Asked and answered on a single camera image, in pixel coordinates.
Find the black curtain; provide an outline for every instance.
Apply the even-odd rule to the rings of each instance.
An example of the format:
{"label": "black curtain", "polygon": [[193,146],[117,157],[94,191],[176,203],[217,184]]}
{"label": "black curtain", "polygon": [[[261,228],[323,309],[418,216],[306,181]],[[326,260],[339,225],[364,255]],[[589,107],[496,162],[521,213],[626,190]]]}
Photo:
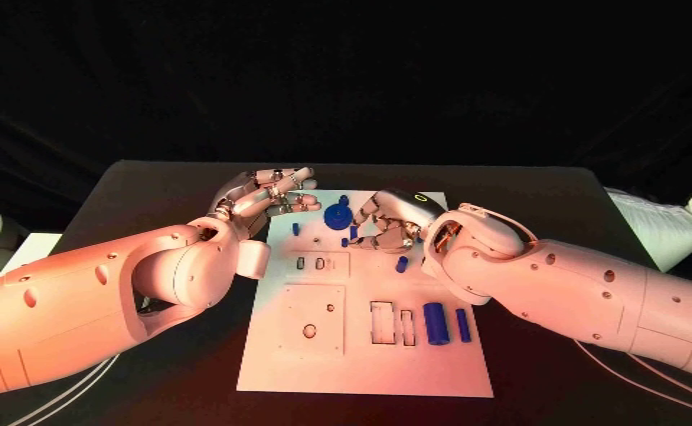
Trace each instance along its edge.
{"label": "black curtain", "polygon": [[0,211],[119,159],[586,166],[689,195],[689,0],[0,0]]}

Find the pink robot arm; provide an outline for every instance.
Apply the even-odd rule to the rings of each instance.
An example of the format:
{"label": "pink robot arm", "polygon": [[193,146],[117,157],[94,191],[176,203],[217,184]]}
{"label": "pink robot arm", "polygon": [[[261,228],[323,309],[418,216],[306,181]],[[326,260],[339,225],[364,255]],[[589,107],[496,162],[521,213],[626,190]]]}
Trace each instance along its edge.
{"label": "pink robot arm", "polygon": [[[525,243],[502,217],[529,235]],[[692,282],[599,251],[538,240],[469,204],[446,212],[423,194],[379,191],[355,214],[382,230],[352,248],[398,253],[426,239],[424,272],[475,305],[495,298],[522,319],[583,342],[692,372]]]}
{"label": "pink robot arm", "polygon": [[[0,392],[62,378],[214,306],[234,275],[264,276],[268,246],[250,240],[267,216],[320,209],[313,171],[244,173],[209,214],[57,254],[0,276]],[[157,302],[139,308],[136,293]]]}

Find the circular hole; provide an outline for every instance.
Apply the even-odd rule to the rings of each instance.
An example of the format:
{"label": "circular hole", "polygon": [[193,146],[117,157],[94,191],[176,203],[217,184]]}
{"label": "circular hole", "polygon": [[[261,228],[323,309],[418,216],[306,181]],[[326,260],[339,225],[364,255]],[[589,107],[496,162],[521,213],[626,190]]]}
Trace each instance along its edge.
{"label": "circular hole", "polygon": [[26,291],[25,291],[25,303],[26,305],[33,308],[36,306],[36,302],[38,302],[38,291],[36,291],[36,288],[29,288]]}
{"label": "circular hole", "polygon": [[317,334],[317,328],[315,327],[315,324],[307,324],[306,327],[303,328],[303,336],[307,339],[315,338],[315,335]]}
{"label": "circular hole", "polygon": [[94,272],[97,273],[98,282],[106,286],[106,283],[108,282],[108,268],[106,265],[100,264]]}

